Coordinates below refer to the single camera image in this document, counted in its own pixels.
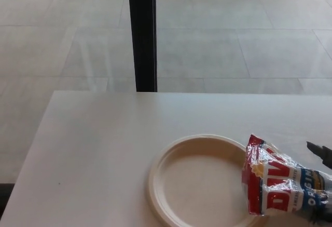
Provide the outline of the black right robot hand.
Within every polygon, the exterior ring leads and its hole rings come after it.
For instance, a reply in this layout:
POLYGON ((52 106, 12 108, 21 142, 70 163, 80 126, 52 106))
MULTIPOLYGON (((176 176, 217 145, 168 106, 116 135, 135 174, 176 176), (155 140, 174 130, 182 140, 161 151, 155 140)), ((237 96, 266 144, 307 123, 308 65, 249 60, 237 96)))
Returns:
MULTIPOLYGON (((322 164, 331 169, 331 149, 326 146, 316 145, 307 141, 307 148, 316 156, 322 160, 322 164)), ((324 203, 324 207, 316 209, 312 213, 312 223, 327 222, 331 223, 331 185, 325 182, 325 193, 327 200, 324 203)))

